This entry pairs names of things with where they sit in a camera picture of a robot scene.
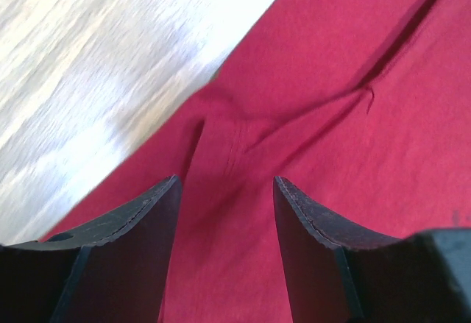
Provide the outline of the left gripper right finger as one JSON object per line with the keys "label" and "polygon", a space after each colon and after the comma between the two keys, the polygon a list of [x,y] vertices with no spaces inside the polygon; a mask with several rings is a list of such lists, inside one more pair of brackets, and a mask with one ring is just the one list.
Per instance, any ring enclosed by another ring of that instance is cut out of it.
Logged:
{"label": "left gripper right finger", "polygon": [[295,322],[468,322],[470,230],[399,239],[273,183],[275,222]]}

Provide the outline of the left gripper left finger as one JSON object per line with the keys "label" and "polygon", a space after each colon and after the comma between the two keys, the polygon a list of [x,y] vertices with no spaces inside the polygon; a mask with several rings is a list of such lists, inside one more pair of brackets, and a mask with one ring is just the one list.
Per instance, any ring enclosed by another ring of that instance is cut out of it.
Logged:
{"label": "left gripper left finger", "polygon": [[156,322],[182,186],[134,200],[44,242],[1,248],[3,322]]}

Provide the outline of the dark red t shirt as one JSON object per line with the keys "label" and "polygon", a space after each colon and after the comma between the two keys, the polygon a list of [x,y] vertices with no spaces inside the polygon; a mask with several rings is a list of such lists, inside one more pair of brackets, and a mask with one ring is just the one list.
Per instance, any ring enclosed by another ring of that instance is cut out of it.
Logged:
{"label": "dark red t shirt", "polygon": [[276,0],[56,227],[183,183],[161,322],[290,322],[273,179],[403,237],[470,225],[470,0]]}

